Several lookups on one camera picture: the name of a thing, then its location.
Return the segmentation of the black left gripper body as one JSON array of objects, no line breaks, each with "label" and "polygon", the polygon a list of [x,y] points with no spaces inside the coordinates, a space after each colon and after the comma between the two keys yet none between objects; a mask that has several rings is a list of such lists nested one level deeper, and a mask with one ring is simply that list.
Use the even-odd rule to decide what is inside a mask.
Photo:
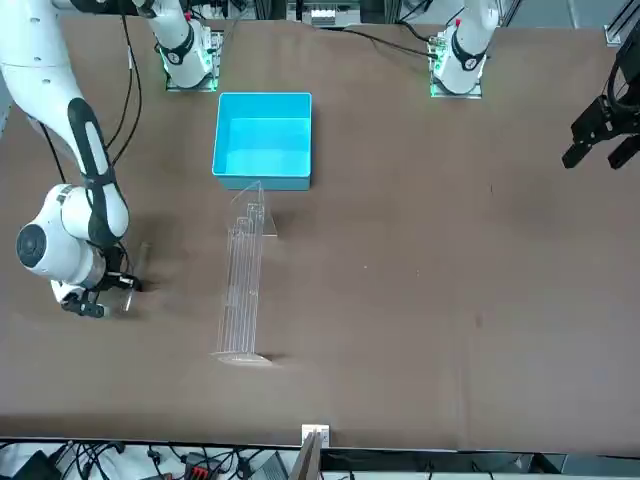
[{"label": "black left gripper body", "polygon": [[[615,83],[622,74],[626,93],[618,97]],[[621,133],[623,126],[639,116],[639,30],[633,29],[616,54],[606,87],[607,105],[610,109],[607,127]]]}]

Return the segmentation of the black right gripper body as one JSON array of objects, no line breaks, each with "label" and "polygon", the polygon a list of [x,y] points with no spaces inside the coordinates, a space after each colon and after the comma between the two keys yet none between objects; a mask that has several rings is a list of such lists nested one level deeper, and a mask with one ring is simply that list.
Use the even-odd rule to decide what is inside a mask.
[{"label": "black right gripper body", "polygon": [[101,258],[105,261],[105,269],[102,278],[105,274],[120,274],[122,260],[124,253],[118,246],[111,246],[106,249],[100,249],[99,253]]}]

